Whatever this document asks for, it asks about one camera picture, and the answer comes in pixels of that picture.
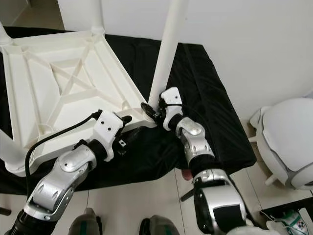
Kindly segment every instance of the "black cloth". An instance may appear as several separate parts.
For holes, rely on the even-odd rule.
[[[5,30],[12,38],[62,32],[20,27],[5,27]],[[106,40],[148,100],[160,41],[113,35],[106,35]],[[168,88],[172,86],[178,87],[183,104],[194,108],[204,117],[206,124],[193,111],[183,110],[190,118],[208,127],[208,142],[227,173],[255,163],[250,143],[202,45],[178,45],[168,81]],[[0,128],[12,136],[5,87],[3,59],[0,54]],[[140,127],[128,133],[128,136],[133,140],[127,154],[115,157],[109,163],[98,164],[77,190],[154,180],[174,167],[187,168],[183,146],[174,133],[165,131],[161,126],[153,129]],[[54,160],[43,163],[32,175],[33,185],[49,172],[53,162]],[[6,171],[3,161],[0,161],[0,192],[26,194],[25,178]]]

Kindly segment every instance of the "white wall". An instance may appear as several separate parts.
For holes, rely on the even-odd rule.
[[[27,7],[26,0],[0,0],[0,21],[10,26]]]
[[[58,0],[90,28],[86,0]],[[161,39],[169,0],[102,0],[106,33]],[[239,118],[313,88],[313,1],[190,0],[181,42],[204,45]]]

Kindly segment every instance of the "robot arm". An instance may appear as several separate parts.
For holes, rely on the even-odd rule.
[[[19,213],[9,235],[50,235],[64,213],[75,189],[101,161],[110,161],[112,145],[130,116],[119,118],[112,112],[101,112],[90,142],[79,141],[74,149],[55,161]]]
[[[149,105],[141,104],[151,118],[174,131],[184,145],[185,157],[193,176],[194,202],[199,229],[204,234],[226,234],[246,225],[244,202],[221,169],[205,139],[205,129],[199,123],[182,115],[182,102],[176,87],[160,95],[155,112]]]

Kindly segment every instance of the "white pole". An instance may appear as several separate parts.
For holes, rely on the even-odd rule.
[[[101,0],[91,0],[91,32],[93,34],[104,34],[102,4]]]
[[[0,159],[10,168],[24,166],[26,150],[18,146],[10,137],[0,130]]]
[[[172,0],[170,4],[149,96],[149,105],[153,109],[157,108],[160,93],[166,89],[188,2],[189,0]]]
[[[4,46],[4,45],[8,45],[8,44],[11,44],[12,43],[12,38],[10,38],[4,28],[3,28],[3,25],[2,23],[0,22],[0,51],[1,51],[1,46]]]

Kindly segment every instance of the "floor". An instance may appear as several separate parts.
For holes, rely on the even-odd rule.
[[[32,7],[27,8],[13,25],[64,29],[57,0],[32,0]],[[242,121],[242,125],[248,137],[255,134],[247,121]],[[256,144],[252,147],[257,163],[231,177],[257,221],[265,224],[264,217],[259,214],[261,209],[312,197],[310,191],[286,189],[279,182],[266,186],[264,181],[270,171]],[[86,207],[92,207],[102,218],[104,235],[137,235],[141,220],[154,214],[170,218],[181,235],[200,235],[193,199],[179,201],[191,188],[191,182],[185,181],[180,170],[174,169],[151,182],[76,192],[53,234],[67,234],[75,217]],[[0,215],[0,234],[11,228],[25,200],[24,196],[0,194],[0,205],[12,210],[11,216]]]
[[[39,27],[64,30],[57,0],[31,0],[12,26]]]

